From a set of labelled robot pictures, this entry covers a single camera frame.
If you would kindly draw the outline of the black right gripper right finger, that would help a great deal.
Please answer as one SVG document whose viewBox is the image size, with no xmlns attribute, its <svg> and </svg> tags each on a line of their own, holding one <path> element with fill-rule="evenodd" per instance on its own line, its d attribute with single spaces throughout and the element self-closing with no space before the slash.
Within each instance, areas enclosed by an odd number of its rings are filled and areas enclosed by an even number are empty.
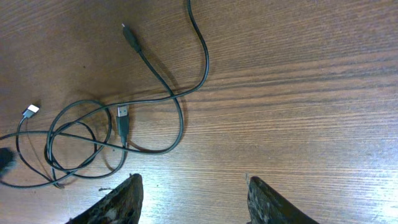
<svg viewBox="0 0 398 224">
<path fill-rule="evenodd" d="M 248 210 L 250 224 L 318 224 L 257 176 L 248 183 Z"/>
</svg>

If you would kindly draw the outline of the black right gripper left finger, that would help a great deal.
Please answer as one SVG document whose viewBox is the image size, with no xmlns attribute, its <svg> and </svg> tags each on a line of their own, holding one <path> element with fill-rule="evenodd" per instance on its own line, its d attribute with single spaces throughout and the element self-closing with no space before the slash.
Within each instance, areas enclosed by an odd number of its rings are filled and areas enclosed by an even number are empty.
<svg viewBox="0 0 398 224">
<path fill-rule="evenodd" d="M 67 223 L 138 224 L 143 199 L 142 176 L 131 174 L 100 201 Z"/>
</svg>

